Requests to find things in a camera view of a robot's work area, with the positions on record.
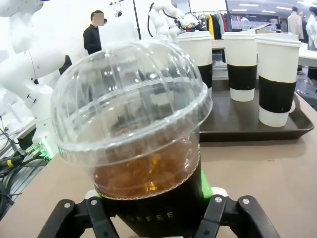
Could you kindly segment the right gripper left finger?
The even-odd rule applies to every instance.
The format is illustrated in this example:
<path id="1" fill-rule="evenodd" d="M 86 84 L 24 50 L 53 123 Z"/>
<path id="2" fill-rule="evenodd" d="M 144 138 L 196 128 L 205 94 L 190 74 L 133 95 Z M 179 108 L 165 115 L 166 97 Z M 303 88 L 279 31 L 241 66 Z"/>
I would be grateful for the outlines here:
<path id="1" fill-rule="evenodd" d="M 38 234 L 39 238 L 79 238 L 92 228 L 97 238 L 116 238 L 118 233 L 95 190 L 86 193 L 82 202 L 69 199 L 57 203 Z"/>

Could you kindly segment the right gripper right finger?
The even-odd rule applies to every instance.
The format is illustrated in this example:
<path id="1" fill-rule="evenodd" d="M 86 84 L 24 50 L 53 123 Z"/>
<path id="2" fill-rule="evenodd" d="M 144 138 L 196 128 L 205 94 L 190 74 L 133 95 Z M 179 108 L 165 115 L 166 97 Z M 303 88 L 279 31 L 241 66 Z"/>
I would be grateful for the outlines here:
<path id="1" fill-rule="evenodd" d="M 204 172 L 201 177 L 205 210 L 195 237 L 215 238 L 221 226 L 229 227 L 238 238 L 280 237 L 253 196 L 232 200 L 225 189 L 211 187 Z"/>

